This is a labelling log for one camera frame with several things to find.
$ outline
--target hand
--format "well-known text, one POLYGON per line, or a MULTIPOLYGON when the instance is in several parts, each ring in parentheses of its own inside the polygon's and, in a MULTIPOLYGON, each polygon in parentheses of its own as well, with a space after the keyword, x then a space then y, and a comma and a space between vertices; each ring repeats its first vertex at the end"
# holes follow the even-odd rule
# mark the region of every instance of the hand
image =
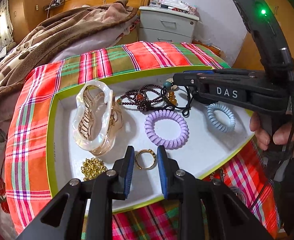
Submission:
MULTIPOLYGON (((284 124, 280 127, 273 136, 273 141, 277 145, 285 145, 288 142, 290 130, 291 130, 291 122, 284 124)), ((250 119, 250 131, 255 132, 255 135, 258 139, 258 146, 262 150, 267 150, 268 145, 270 143, 270 135, 261 128, 260 119, 257 113, 253 113, 250 119)))

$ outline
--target wooden cabinet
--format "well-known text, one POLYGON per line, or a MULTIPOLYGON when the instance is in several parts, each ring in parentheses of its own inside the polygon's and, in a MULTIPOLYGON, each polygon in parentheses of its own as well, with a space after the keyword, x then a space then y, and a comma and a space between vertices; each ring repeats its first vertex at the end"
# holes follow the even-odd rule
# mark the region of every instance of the wooden cabinet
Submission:
POLYGON ((18 44, 39 23, 46 20, 45 5, 52 0, 8 0, 10 20, 13 24, 14 41, 18 44))
MULTIPOLYGON (((288 0, 265 1, 278 20, 278 23, 287 40, 291 55, 294 58, 294 8, 288 0)), ((260 55, 251 34, 247 33, 233 67, 263 70, 263 66, 260 63, 260 55)))

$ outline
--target white tray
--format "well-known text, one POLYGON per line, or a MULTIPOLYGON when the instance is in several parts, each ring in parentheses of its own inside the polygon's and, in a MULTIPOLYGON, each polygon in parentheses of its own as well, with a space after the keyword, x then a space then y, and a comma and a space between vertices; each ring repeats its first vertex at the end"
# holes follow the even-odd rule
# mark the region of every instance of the white tray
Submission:
MULTIPOLYGON (((103 79, 116 94, 116 98, 127 90, 139 88, 145 84, 162 85, 172 77, 172 73, 183 71, 183 67, 173 67, 168 70, 157 71, 171 72, 170 74, 154 75, 155 70, 144 71, 144 78, 132 79, 125 82, 115 82, 115 77, 103 79)), ((86 158, 94 157, 90 152, 81 149, 73 140, 72 122, 76 113, 76 95, 81 85, 57 93, 52 101, 49 124, 47 130, 47 173, 50 192, 54 196, 70 179, 79 178, 83 181, 81 166, 86 158)), ((186 105, 186 92, 184 88, 175 91, 179 106, 186 105)), ((226 104, 236 118, 235 130, 223 133, 216 130, 207 118, 207 108, 192 102, 190 116, 186 118, 189 127, 189 138, 183 147, 167 150, 170 158, 177 160, 179 167, 193 174, 195 177, 204 178, 218 167, 230 160, 253 136, 249 130, 250 114, 243 108, 226 104)), ((124 157, 127 146, 132 145, 135 152, 142 149, 152 149, 157 153, 157 146, 146 136, 144 122, 146 114, 141 113, 135 106, 121 106, 124 125, 116 136, 115 144, 111 151, 100 159, 106 167, 111 169, 114 161, 124 157)), ((227 116, 216 111, 218 119, 228 123, 227 116)), ((179 125, 171 120, 161 120, 155 123, 155 132, 162 138, 174 139, 180 133, 179 125)), ((148 166, 152 157, 143 154, 140 160, 148 166)), ((127 211, 163 199, 158 167, 151 170, 140 170, 134 166, 130 194, 126 201, 113 202, 113 211, 127 211)))

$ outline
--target light blue spiral hair tie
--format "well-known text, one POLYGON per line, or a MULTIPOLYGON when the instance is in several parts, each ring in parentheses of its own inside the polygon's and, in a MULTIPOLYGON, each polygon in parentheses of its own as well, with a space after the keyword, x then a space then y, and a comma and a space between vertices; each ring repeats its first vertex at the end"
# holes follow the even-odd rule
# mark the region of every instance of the light blue spiral hair tie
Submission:
POLYGON ((234 114, 231 112, 231 110, 227 106, 224 106, 221 103, 213 103, 208 106, 207 114, 208 114, 208 117, 209 117, 209 120, 211 121, 211 123, 218 130, 220 130, 222 132, 232 132, 234 130, 234 127, 236 126, 236 120, 234 119, 234 114), (225 113, 229 117, 229 119, 230 119, 229 126, 224 125, 217 120, 217 118, 214 114, 214 111, 216 111, 216 110, 225 113))

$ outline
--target clear hair clip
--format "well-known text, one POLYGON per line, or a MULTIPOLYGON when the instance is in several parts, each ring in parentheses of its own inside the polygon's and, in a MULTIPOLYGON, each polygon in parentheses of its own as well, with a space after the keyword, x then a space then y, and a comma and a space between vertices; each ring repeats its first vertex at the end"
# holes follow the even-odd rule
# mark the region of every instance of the clear hair clip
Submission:
POLYGON ((122 114, 119 106, 115 103, 113 91, 99 80, 87 82, 76 96, 77 112, 73 121, 73 136, 80 148, 100 156, 108 152, 116 137, 117 131, 123 125, 122 114), (102 91, 92 97, 89 89, 96 88, 102 91), (98 126, 96 113, 103 105, 107 109, 102 116, 101 130, 97 135, 94 133, 98 126))

